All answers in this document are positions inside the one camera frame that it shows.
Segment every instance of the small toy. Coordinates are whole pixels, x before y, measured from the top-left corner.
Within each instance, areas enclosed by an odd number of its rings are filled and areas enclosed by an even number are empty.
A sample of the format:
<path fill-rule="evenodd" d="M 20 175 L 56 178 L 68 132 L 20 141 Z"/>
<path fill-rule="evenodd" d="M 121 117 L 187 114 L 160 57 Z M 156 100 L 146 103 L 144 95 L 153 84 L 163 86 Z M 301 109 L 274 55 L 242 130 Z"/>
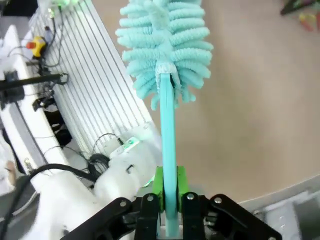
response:
<path fill-rule="evenodd" d="M 316 26 L 318 31 L 320 31 L 320 1 L 317 0 L 313 5 L 314 9 L 316 10 Z"/>
<path fill-rule="evenodd" d="M 308 32 L 313 32 L 314 28 L 311 25 L 311 22 L 314 22 L 316 20 L 316 16 L 313 14 L 299 14 L 299 21 L 301 25 L 306 29 Z"/>

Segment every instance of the screw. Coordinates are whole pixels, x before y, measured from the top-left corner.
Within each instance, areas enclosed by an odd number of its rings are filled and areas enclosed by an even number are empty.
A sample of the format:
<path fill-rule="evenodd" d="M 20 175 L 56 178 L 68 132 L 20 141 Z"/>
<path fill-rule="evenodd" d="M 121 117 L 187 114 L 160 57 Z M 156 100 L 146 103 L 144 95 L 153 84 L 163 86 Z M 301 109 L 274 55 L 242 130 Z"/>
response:
<path fill-rule="evenodd" d="M 121 207 L 124 207 L 125 205 L 127 205 L 127 203 L 125 201 L 120 202 Z"/>
<path fill-rule="evenodd" d="M 195 196 L 192 194 L 192 193 L 189 193 L 187 196 L 186 196 L 187 199 L 189 200 L 192 200 L 195 198 Z"/>
<path fill-rule="evenodd" d="M 214 199 L 214 202 L 216 203 L 216 204 L 220 204 L 220 203 L 222 203 L 222 199 L 220 198 L 220 197 L 216 197 L 215 199 Z"/>
<path fill-rule="evenodd" d="M 147 200 L 148 200 L 149 202 L 151 202 L 153 199 L 154 199 L 154 197 L 151 196 L 151 195 L 147 197 Z"/>

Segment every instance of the brush handle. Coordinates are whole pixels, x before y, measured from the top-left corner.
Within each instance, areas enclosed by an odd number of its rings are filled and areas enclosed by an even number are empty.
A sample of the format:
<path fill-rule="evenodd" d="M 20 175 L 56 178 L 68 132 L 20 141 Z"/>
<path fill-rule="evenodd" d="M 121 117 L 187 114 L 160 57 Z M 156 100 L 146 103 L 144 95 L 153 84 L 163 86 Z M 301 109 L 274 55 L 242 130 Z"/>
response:
<path fill-rule="evenodd" d="M 160 74 L 160 119 L 166 236 L 178 237 L 176 121 L 174 88 L 169 73 Z"/>

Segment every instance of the black bracket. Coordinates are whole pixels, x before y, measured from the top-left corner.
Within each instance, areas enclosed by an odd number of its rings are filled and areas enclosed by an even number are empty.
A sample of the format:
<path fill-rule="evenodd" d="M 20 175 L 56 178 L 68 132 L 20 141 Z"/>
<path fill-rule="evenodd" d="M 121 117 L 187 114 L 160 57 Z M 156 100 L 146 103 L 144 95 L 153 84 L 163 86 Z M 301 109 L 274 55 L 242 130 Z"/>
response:
<path fill-rule="evenodd" d="M 65 235 L 62 240 L 134 240 L 158 237 L 160 200 L 148 193 L 135 201 L 120 197 Z M 206 240 L 205 224 L 228 240 L 282 240 L 280 233 L 223 194 L 207 199 L 187 192 L 181 199 L 183 240 Z"/>
<path fill-rule="evenodd" d="M 37 111 L 40 108 L 44 108 L 46 109 L 47 107 L 49 107 L 50 105 L 53 105 L 56 103 L 55 99 L 52 97 L 55 94 L 55 91 L 50 91 L 50 95 L 47 97 L 41 97 L 36 99 L 33 104 L 33 110 Z"/>
<path fill-rule="evenodd" d="M 4 74 L 4 77 L 5 79 L 3 81 L 0 81 L 0 104 L 2 110 L 5 108 L 6 104 L 11 104 L 25 98 L 25 85 L 40 84 L 46 82 L 53 82 L 54 84 L 64 85 L 69 80 L 69 75 L 67 73 L 49 74 L 27 79 L 19 79 L 18 72 L 12 71 L 6 72 Z M 38 109 L 37 106 L 42 105 L 37 100 L 33 104 L 33 108 L 36 107 L 35 111 Z"/>
<path fill-rule="evenodd" d="M 18 82 L 18 72 L 6 72 L 4 80 L 0 81 L 0 107 L 3 110 L 7 104 L 17 102 L 25 98 L 25 90 L 23 87 L 5 88 L 5 85 Z"/>

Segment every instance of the black cable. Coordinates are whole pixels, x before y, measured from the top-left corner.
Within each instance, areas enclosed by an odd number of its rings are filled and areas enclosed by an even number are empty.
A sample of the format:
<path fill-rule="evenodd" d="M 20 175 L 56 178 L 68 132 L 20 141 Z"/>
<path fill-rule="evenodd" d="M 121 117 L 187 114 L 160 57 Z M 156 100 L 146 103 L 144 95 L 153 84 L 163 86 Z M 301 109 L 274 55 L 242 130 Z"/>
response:
<path fill-rule="evenodd" d="M 59 9 L 60 17 L 61 17 L 61 36 L 60 36 L 60 40 L 59 40 L 58 62 L 56 64 L 52 64 L 52 65 L 45 64 L 45 66 L 48 68 L 57 67 L 60 64 L 60 59 L 61 59 L 61 45 L 62 45 L 65 23 L 64 23 L 64 18 L 63 18 L 61 6 L 58 6 L 58 9 Z"/>
<path fill-rule="evenodd" d="M 10 57 L 11 53 L 12 53 L 15 49 L 27 49 L 27 47 L 26 47 L 26 46 L 16 46 L 16 47 L 12 48 L 12 49 L 9 51 L 7 57 Z"/>
<path fill-rule="evenodd" d="M 101 153 L 93 154 L 88 161 L 89 173 L 95 178 L 99 178 L 109 168 L 109 161 L 110 158 Z"/>
<path fill-rule="evenodd" d="M 20 56 L 22 56 L 23 58 L 25 58 L 25 59 L 27 59 L 29 62 L 32 62 L 32 60 L 30 59 L 30 58 L 28 58 L 26 55 L 23 55 L 22 53 L 19 53 L 19 52 L 16 52 L 16 53 L 14 53 L 14 54 L 11 54 L 11 55 L 9 55 L 8 57 L 12 57 L 12 56 L 14 56 L 14 55 L 20 55 Z"/>
<path fill-rule="evenodd" d="M 121 138 L 120 138 L 120 137 L 117 137 L 117 135 L 115 135 L 114 133 L 105 133 L 105 134 L 102 134 L 102 135 L 95 141 L 95 143 L 94 143 L 94 145 L 93 145 L 92 155 L 95 153 L 95 148 L 96 148 L 99 140 L 100 140 L 102 137 L 107 136 L 107 135 L 115 136 L 116 139 L 117 139 L 117 141 L 119 142 L 120 146 L 122 146 L 122 145 L 124 144 L 124 142 L 121 140 Z"/>
<path fill-rule="evenodd" d="M 13 198 L 13 201 L 11 203 L 11 206 L 4 218 L 3 224 L 2 224 L 2 229 L 0 232 L 0 240 L 5 240 L 7 231 L 8 231 L 8 226 L 9 223 L 13 217 L 13 212 L 15 211 L 15 209 L 17 208 L 17 204 L 19 203 L 19 200 L 22 196 L 22 194 L 24 193 L 24 191 L 26 190 L 26 187 L 30 184 L 30 181 L 33 177 L 35 177 L 37 174 L 42 173 L 46 170 L 51 170 L 51 169 L 58 169 L 58 170 L 64 170 L 64 171 L 69 171 L 72 172 L 73 174 L 88 179 L 89 181 L 95 182 L 97 181 L 97 179 L 92 176 L 91 174 L 85 173 L 79 169 L 73 168 L 71 166 L 68 165 L 63 165 L 63 164 L 57 164 L 57 163 L 53 163 L 53 164 L 47 164 L 44 166 L 39 167 L 38 169 L 34 170 L 26 179 L 25 181 L 21 184 L 21 186 L 16 189 L 15 192 L 15 196 Z"/>
<path fill-rule="evenodd" d="M 28 95 L 24 95 L 25 97 L 29 97 L 29 96 L 34 96 L 34 95 L 39 95 L 39 94 L 42 94 L 43 92 L 36 92 L 36 93 L 33 93 L 33 94 L 28 94 Z"/>
<path fill-rule="evenodd" d="M 50 150 L 52 150 L 52 149 L 55 149 L 55 148 L 66 148 L 66 149 L 69 149 L 69 150 L 71 150 L 71 151 L 73 151 L 73 152 L 75 152 L 77 155 L 79 155 L 80 157 L 82 157 L 84 160 L 86 160 L 86 161 L 89 161 L 82 153 L 87 153 L 87 152 L 85 152 L 85 151 L 83 151 L 83 152 L 77 152 L 76 150 L 74 150 L 74 149 L 72 149 L 71 147 L 69 147 L 69 146 L 60 146 L 60 145 L 58 145 L 58 146 L 53 146 L 53 147 L 50 147 L 47 151 L 45 151 L 44 153 L 43 153 L 43 155 L 46 155 L 46 153 L 47 152 L 49 152 Z"/>
<path fill-rule="evenodd" d="M 52 20 L 52 25 L 53 25 L 53 36 L 52 36 L 52 39 L 51 39 L 51 41 L 49 42 L 49 44 L 46 46 L 43 55 L 41 56 L 41 59 L 43 59 L 43 60 L 45 59 L 46 55 L 47 55 L 48 52 L 49 52 L 49 49 L 50 49 L 51 46 L 54 44 L 54 41 L 55 41 L 55 39 L 56 39 L 56 34 L 57 34 L 56 20 L 55 20 L 54 17 L 51 18 L 51 20 Z"/>
<path fill-rule="evenodd" d="M 56 135 L 52 135 L 52 136 L 35 136 L 35 139 L 50 139 L 55 137 Z"/>

